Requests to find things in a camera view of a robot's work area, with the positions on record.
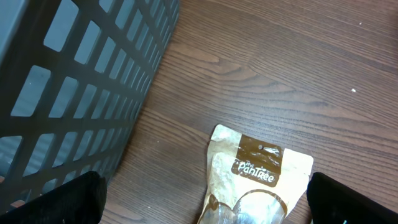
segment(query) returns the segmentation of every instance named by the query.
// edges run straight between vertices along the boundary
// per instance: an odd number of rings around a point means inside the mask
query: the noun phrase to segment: brown curved line on bag
[[[266,194],[269,194],[269,195],[273,196],[273,197],[280,203],[280,206],[281,206],[282,209],[284,210],[284,219],[285,219],[286,214],[287,214],[287,206],[286,206],[286,203],[281,199],[280,196],[278,196],[277,194],[275,194],[275,193],[273,193],[273,192],[270,192],[269,190],[262,190],[262,189],[250,190],[250,191],[246,192],[244,195],[242,195],[242,197],[239,198],[239,200],[236,201],[235,206],[238,204],[238,202],[239,202],[244,196],[246,196],[246,195],[248,195],[248,194],[251,194],[251,193],[256,193],[256,192],[266,193]],[[223,203],[223,202],[217,202],[216,205],[217,205],[217,207],[219,207],[220,205],[225,206],[225,207],[229,208],[231,211],[233,211],[233,210],[235,209],[235,206],[234,206],[234,209],[231,209],[231,207],[230,207],[229,205],[227,205],[227,204],[225,204],[225,203]],[[205,210],[203,211],[202,215],[201,215],[200,218],[199,218],[198,223],[201,222],[201,220],[203,219],[203,215],[207,212],[207,210],[209,210],[209,209],[211,208],[211,206],[212,206],[212,205],[211,205],[210,203],[207,204]]]

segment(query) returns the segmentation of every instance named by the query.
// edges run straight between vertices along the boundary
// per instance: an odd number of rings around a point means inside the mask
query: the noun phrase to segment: wooden table
[[[103,223],[196,223],[217,124],[398,212],[397,39],[395,0],[182,1]]]

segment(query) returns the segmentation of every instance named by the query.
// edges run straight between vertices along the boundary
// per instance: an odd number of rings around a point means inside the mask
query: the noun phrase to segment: crumpled package
[[[307,189],[313,158],[217,125],[198,224],[278,224]]]

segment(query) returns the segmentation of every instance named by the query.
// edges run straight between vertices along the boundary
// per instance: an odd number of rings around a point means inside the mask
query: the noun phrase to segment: gray plastic basket
[[[0,214],[79,175],[112,176],[178,0],[0,2]]]

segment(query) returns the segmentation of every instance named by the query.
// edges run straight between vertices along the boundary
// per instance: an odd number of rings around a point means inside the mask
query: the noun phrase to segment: laundry basket
[[[0,2],[0,214],[121,158],[178,0]]]

